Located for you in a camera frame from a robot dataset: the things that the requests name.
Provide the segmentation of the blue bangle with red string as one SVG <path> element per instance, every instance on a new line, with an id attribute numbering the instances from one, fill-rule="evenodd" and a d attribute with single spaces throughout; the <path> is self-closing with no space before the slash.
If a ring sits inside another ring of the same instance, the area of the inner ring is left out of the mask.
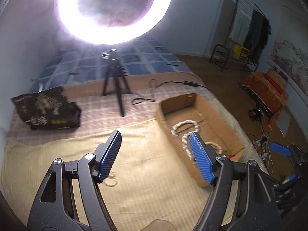
<path id="1" fill-rule="evenodd" d="M 222 149 L 222 154 L 225 155 L 228 159 L 233 159 L 236 156 L 236 153 L 231 152 L 229 149 Z"/>

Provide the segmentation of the orange covered box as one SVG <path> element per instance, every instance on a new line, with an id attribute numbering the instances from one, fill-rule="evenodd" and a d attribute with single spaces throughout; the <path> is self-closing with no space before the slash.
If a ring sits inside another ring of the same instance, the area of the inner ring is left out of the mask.
<path id="1" fill-rule="evenodd" d="M 271 130 L 276 125 L 278 117 L 284 110 L 289 98 L 285 90 L 282 88 L 278 90 L 276 88 L 278 84 L 276 82 L 274 84 L 270 82 L 269 75 L 260 71 L 250 73 L 240 83 L 240 87 L 253 92 L 267 110 L 269 114 L 268 126 Z"/>

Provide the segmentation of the yellow striped bed sheet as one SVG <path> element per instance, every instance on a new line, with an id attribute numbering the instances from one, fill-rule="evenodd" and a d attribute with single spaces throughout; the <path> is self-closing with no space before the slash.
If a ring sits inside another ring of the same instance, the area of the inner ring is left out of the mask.
<path id="1" fill-rule="evenodd" d="M 140 230 L 154 219 L 171 222 L 177 230 L 192 230 L 211 187 L 182 148 L 172 127 L 197 121 L 204 141 L 219 144 L 235 161 L 260 160 L 236 119 L 217 99 L 184 94 L 160 102 L 154 119 L 120 129 L 122 145 L 113 165 L 117 184 L 99 184 L 118 230 Z M 104 143 L 110 132 L 30 146 L 10 140 L 1 183 L 15 214 L 28 220 L 39 186 L 54 159 L 80 159 Z"/>

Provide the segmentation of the black snack bag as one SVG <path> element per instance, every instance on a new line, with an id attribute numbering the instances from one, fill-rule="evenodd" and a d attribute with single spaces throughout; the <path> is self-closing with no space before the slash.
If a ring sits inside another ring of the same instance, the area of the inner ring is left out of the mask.
<path id="1" fill-rule="evenodd" d="M 28 93 L 11 99 L 20 119 L 32 130 L 80 127 L 81 109 L 68 102 L 63 87 Z"/>

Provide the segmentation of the pink plaid blanket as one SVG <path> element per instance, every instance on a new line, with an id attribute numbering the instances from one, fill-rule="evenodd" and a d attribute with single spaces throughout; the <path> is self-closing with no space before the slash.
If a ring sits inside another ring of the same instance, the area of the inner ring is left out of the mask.
<path id="1" fill-rule="evenodd" d="M 195 88 L 180 84 L 163 85 L 155 89 L 156 100 L 154 102 L 133 105 L 132 100 L 135 96 L 124 95 L 124 117 L 120 115 L 117 99 L 113 95 L 108 95 L 105 99 L 98 96 L 77 98 L 74 102 L 81 108 L 80 127 L 61 130 L 31 130 L 21 121 L 17 113 L 14 113 L 7 140 L 36 146 L 61 139 L 113 131 L 155 118 L 160 101 L 187 93 L 199 93 L 206 100 L 214 98 L 214 95 L 203 87 Z"/>

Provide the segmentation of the cardboard box tray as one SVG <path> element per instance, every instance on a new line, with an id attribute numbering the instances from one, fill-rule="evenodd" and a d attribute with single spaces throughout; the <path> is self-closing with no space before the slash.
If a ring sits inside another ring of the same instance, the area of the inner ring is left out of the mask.
<path id="1" fill-rule="evenodd" d="M 172 134 L 172 127 L 185 120 L 195 121 L 199 125 L 198 133 L 204 142 L 213 142 L 220 145 L 222 149 L 229 149 L 236 153 L 236 156 L 231 159 L 232 161 L 237 162 L 244 153 L 244 145 L 238 134 L 200 94 L 182 94 L 162 100 L 158 103 L 156 117 L 169 142 L 186 166 L 189 175 L 200 187 L 209 184 L 202 178 L 194 161 L 185 153 L 182 143 L 182 137 L 186 133 L 194 131 L 195 126 L 184 124 L 178 127 L 174 134 Z"/>

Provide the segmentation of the yellow box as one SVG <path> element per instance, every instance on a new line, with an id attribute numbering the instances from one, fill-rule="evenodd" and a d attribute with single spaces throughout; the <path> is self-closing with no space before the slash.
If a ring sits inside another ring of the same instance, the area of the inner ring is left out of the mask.
<path id="1" fill-rule="evenodd" d="M 233 58 L 236 60 L 246 61 L 249 57 L 250 50 L 241 46 L 240 44 L 235 43 L 233 48 Z"/>

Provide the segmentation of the black metal rack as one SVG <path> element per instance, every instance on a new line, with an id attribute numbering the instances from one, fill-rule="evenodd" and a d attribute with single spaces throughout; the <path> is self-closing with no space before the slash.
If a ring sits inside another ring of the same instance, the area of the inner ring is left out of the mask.
<path id="1" fill-rule="evenodd" d="M 248 57 L 235 59 L 231 54 L 231 49 L 222 44 L 214 46 L 209 62 L 221 72 L 225 70 L 254 72 L 259 67 L 259 62 L 253 62 Z"/>

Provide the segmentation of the hanging clothes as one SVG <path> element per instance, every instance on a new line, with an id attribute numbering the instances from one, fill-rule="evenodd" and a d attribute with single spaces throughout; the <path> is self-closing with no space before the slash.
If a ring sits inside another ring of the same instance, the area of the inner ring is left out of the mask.
<path id="1" fill-rule="evenodd" d="M 271 35 L 268 18 L 252 0 L 238 0 L 228 36 L 231 50 L 235 43 L 250 50 L 249 59 L 258 62 Z"/>

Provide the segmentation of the black tripod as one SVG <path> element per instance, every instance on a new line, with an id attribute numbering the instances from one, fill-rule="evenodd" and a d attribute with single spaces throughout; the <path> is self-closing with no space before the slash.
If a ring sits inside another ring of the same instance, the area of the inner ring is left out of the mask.
<path id="1" fill-rule="evenodd" d="M 117 54 L 117 49 L 109 49 L 101 54 L 102 59 L 107 61 L 107 68 L 105 72 L 105 80 L 102 89 L 102 96 L 106 96 L 109 78 L 113 79 L 115 94 L 117 96 L 118 105 L 120 109 L 120 115 L 125 116 L 125 110 L 123 106 L 122 94 L 132 94 L 122 65 L 120 64 L 120 58 Z"/>

